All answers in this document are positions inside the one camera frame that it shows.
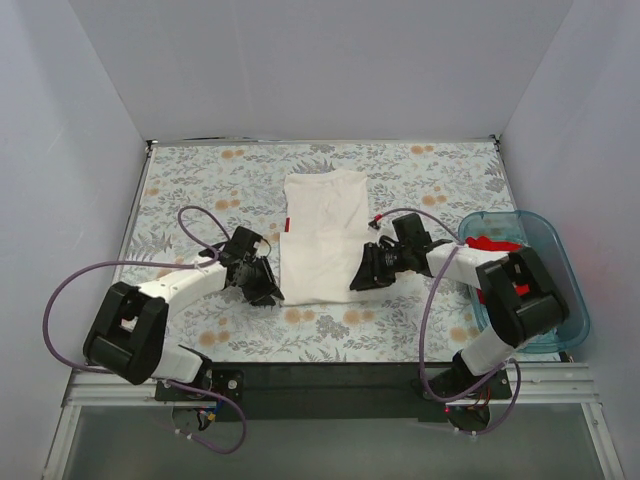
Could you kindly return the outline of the white t-shirt red print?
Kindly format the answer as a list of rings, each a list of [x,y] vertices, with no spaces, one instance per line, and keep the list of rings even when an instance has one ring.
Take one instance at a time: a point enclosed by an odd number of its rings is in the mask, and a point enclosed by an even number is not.
[[[338,169],[290,174],[284,182],[286,227],[280,234],[280,290],[287,306],[352,303],[349,289],[368,230],[367,175]]]

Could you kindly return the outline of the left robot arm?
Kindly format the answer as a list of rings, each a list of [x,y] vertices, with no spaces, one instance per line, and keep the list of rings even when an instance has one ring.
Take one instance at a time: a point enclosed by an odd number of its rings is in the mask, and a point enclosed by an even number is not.
[[[238,227],[182,269],[138,285],[113,284],[85,339],[85,358],[133,385],[170,380],[188,398],[205,398],[214,385],[211,360],[167,340],[166,328],[190,305],[227,288],[240,290],[252,306],[282,301],[268,259],[258,254],[262,241],[261,235]]]

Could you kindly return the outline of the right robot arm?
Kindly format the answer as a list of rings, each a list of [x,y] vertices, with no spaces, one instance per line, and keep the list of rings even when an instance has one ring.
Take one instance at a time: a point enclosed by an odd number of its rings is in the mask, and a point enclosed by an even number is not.
[[[386,288],[399,273],[412,271],[435,285],[448,279],[480,291],[489,316],[488,326],[454,355],[448,369],[433,378],[419,374],[429,398],[451,402],[479,395],[517,350],[569,317],[567,301],[533,248],[481,250],[456,235],[435,241],[422,222],[426,212],[398,208],[394,213],[395,235],[364,245],[351,290]]]

